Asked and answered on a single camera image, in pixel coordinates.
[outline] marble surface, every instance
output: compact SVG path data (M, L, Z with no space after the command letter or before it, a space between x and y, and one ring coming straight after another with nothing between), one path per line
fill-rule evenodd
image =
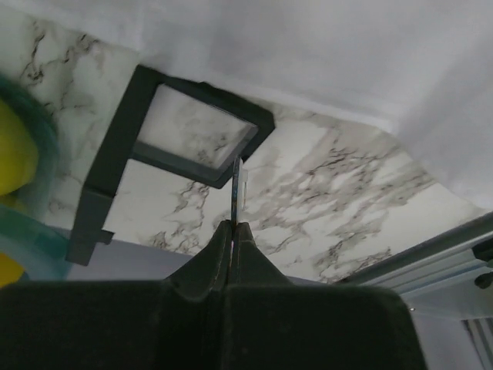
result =
M219 168L250 124L170 89L158 87L139 140L208 167Z
M45 222L69 229L82 182L139 57L5 7L0 48L0 72L22 84L58 124L62 162ZM258 103L274 112L277 129L246 162L244 220L285 274L335 281L484 213L436 183L378 129ZM166 121L193 122L181 132L184 147L204 150L205 161L214 163L214 148L240 130L198 112L195 103L184 103ZM203 137L197 129L203 124L215 127L217 140ZM229 202L229 184L211 189L130 160L105 228L116 239L195 254L227 217Z

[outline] black plastic frame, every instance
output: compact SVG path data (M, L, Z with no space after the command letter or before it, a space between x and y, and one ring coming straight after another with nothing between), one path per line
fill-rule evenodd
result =
M230 153L230 164L213 169L137 140L161 85L253 125ZM247 160L274 129L273 114L248 100L205 82L178 79L137 66L82 187L66 260L87 266L96 243L107 239L108 232L102 228L128 159L220 189L233 175L233 158L240 155Z

